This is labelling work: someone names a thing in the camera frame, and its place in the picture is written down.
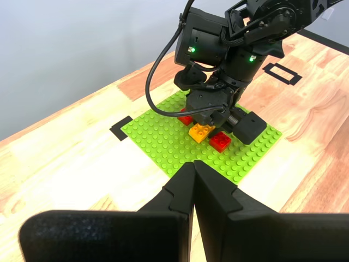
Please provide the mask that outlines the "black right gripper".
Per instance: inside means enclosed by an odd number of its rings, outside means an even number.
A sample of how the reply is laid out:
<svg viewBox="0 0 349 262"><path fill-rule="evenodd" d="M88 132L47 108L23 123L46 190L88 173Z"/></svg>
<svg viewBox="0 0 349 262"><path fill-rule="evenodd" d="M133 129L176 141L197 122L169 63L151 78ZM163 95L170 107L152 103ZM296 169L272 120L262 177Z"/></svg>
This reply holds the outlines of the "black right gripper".
<svg viewBox="0 0 349 262"><path fill-rule="evenodd" d="M223 80L213 82L214 90L209 91L208 106L220 106L221 109L208 112L210 126L216 128L233 128L234 136L245 145L250 145L266 128L267 123L254 112L244 113L237 108L245 86L236 86L236 82L227 84Z"/></svg>

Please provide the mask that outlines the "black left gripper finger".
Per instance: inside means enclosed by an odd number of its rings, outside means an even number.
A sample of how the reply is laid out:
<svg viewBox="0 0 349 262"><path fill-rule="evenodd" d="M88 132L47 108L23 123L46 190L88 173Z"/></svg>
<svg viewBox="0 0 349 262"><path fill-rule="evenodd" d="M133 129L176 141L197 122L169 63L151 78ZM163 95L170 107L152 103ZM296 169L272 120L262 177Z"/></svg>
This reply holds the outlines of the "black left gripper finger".
<svg viewBox="0 0 349 262"><path fill-rule="evenodd" d="M278 213L197 160L207 261L348 261L348 214Z"/></svg>
<svg viewBox="0 0 349 262"><path fill-rule="evenodd" d="M185 163L138 211L52 210L25 221L26 261L189 261L195 167Z"/></svg>

